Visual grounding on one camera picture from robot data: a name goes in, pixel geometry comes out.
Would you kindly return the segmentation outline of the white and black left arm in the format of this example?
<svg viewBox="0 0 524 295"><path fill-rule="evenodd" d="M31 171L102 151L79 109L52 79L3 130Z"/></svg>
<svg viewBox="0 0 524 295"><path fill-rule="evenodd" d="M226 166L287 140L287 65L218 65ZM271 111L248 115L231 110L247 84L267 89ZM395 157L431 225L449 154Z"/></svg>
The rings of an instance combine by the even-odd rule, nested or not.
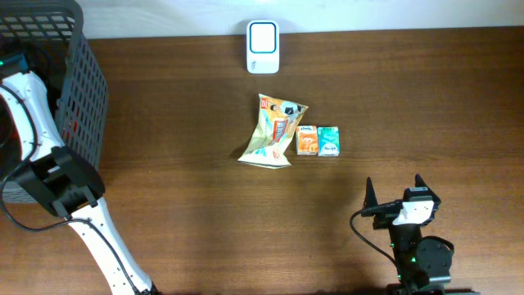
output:
<svg viewBox="0 0 524 295"><path fill-rule="evenodd" d="M95 168L66 146L47 102L47 87L26 55L1 59L1 184L17 183L60 222L30 232L70 226L82 239L114 294L157 294L150 277L120 237Z"/></svg>

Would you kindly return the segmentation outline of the orange tissue pack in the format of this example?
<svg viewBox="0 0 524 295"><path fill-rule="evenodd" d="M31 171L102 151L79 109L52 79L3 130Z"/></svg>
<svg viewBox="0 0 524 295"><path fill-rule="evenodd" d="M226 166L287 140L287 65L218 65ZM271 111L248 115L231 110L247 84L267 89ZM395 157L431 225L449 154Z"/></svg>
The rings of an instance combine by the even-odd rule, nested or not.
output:
<svg viewBox="0 0 524 295"><path fill-rule="evenodd" d="M299 156L318 154L318 131L315 125L300 125L296 129L296 151Z"/></svg>

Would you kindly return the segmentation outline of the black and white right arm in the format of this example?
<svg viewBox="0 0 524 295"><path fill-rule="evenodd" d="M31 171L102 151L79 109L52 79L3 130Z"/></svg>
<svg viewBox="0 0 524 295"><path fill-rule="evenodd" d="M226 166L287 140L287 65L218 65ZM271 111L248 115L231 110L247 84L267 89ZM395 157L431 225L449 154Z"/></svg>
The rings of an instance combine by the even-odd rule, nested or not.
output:
<svg viewBox="0 0 524 295"><path fill-rule="evenodd" d="M405 189L401 199L382 204L377 201L372 180L366 180L363 207L351 216L350 227L394 265L399 282L387 285L387 294L474 294L471 289L445 287L451 281L454 245L437 236L422 235L421 228L435 219L440 204L441 199L420 175L415 175L414 186ZM375 230L389 232L392 255L359 233L354 226L356 216L372 217Z"/></svg>

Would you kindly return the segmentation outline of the beige snack bag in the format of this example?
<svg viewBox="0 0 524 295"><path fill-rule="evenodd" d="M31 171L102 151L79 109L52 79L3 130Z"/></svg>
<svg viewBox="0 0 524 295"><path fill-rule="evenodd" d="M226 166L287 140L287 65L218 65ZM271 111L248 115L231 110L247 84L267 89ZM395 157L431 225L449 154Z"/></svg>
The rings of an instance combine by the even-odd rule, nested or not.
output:
<svg viewBox="0 0 524 295"><path fill-rule="evenodd" d="M262 93L259 99L257 126L246 150L237 161L269 169L291 166L284 153L309 107Z"/></svg>

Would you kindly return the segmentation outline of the green tissue pack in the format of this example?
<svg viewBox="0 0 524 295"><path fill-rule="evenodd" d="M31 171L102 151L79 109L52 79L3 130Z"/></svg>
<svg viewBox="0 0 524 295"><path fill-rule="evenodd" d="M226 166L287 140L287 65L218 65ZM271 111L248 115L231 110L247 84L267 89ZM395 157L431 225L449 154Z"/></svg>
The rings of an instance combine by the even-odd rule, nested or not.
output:
<svg viewBox="0 0 524 295"><path fill-rule="evenodd" d="M340 154L339 129L337 126L318 127L318 156L337 157Z"/></svg>

